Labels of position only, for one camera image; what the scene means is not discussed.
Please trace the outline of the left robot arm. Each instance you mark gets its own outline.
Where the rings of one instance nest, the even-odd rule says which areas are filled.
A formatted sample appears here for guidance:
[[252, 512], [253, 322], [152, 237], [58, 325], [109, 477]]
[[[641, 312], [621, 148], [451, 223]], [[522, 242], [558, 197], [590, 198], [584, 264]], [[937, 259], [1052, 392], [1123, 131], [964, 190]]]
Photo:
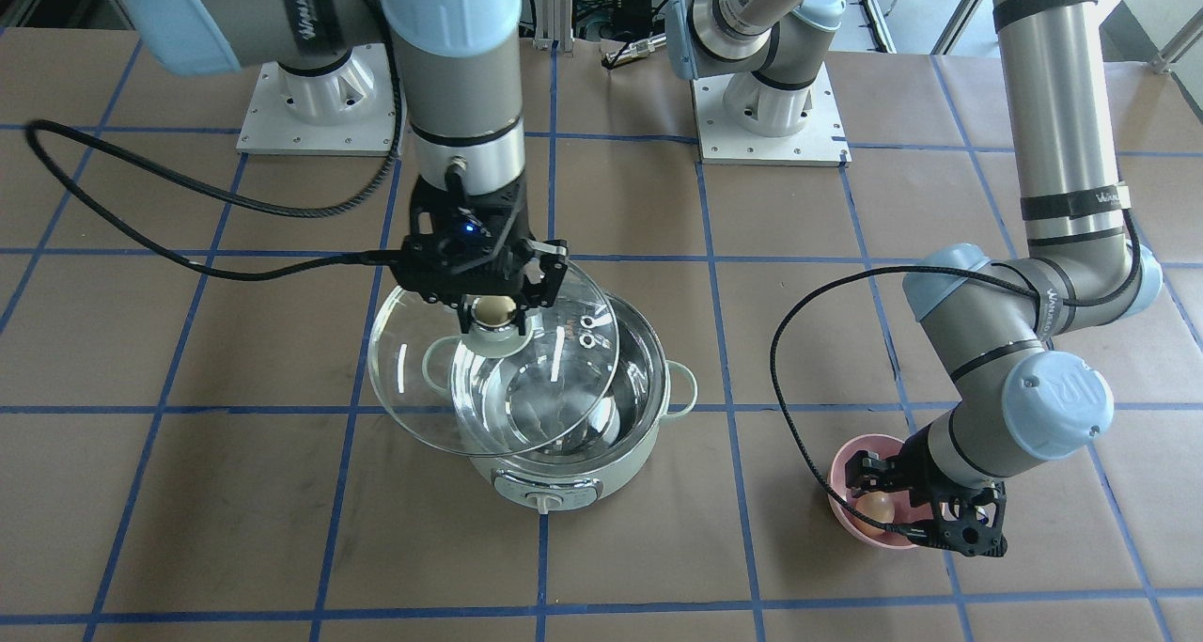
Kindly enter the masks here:
[[1049, 346], [1142, 313], [1162, 289], [1118, 172], [1097, 4], [992, 0], [1029, 252], [992, 260], [958, 243], [899, 266], [959, 402], [894, 454], [838, 454], [838, 482], [799, 445], [846, 527], [1005, 555], [1007, 480], [1068, 458], [1112, 424], [1109, 384]]

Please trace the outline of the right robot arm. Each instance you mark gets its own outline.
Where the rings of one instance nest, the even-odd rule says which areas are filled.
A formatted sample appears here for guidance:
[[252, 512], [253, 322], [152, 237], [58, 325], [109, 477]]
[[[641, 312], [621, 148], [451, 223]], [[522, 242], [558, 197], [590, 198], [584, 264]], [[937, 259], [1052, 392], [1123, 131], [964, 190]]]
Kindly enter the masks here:
[[525, 179], [521, 0], [125, 0], [134, 28], [180, 76], [274, 61], [319, 78], [383, 44], [399, 127], [415, 136], [417, 180], [409, 232], [391, 251], [349, 261], [386, 266], [404, 290], [481, 323], [470, 301], [504, 298], [508, 323], [528, 328], [567, 269], [563, 240], [532, 234]]

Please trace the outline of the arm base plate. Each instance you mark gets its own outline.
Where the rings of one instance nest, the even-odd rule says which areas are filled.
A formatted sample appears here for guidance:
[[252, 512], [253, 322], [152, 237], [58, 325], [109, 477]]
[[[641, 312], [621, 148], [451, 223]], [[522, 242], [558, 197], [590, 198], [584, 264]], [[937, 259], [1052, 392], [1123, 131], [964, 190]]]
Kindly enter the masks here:
[[297, 75], [271, 61], [259, 69], [236, 150], [248, 155], [383, 157], [401, 139], [391, 64], [380, 43], [352, 47], [334, 69]]
[[691, 89], [703, 164], [813, 167], [853, 159], [824, 64], [800, 90], [768, 87], [752, 73], [701, 78]]

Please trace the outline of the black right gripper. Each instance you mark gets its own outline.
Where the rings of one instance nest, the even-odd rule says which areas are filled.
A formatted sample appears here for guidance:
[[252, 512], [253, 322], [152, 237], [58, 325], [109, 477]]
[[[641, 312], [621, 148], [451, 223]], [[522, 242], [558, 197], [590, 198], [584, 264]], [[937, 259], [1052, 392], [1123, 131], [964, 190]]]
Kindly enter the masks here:
[[568, 271], [567, 246], [541, 243], [531, 231], [525, 176], [492, 194], [455, 194], [417, 177], [395, 279], [429, 303], [457, 305], [463, 335], [478, 323], [478, 301], [463, 298], [510, 298], [517, 334], [527, 337], [528, 309], [555, 307]]

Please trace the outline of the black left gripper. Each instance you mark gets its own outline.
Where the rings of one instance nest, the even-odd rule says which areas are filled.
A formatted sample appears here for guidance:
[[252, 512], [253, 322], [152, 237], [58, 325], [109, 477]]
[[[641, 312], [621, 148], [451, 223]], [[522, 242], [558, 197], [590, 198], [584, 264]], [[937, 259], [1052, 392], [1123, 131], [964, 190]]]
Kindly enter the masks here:
[[[889, 492], [889, 460], [872, 450], [855, 450], [845, 462], [843, 471], [847, 504], [853, 507], [860, 497]], [[1002, 524], [1007, 500], [1002, 482], [980, 489], [935, 485], [925, 501], [931, 518], [907, 523], [907, 540], [962, 555], [1005, 555], [1008, 540]]]

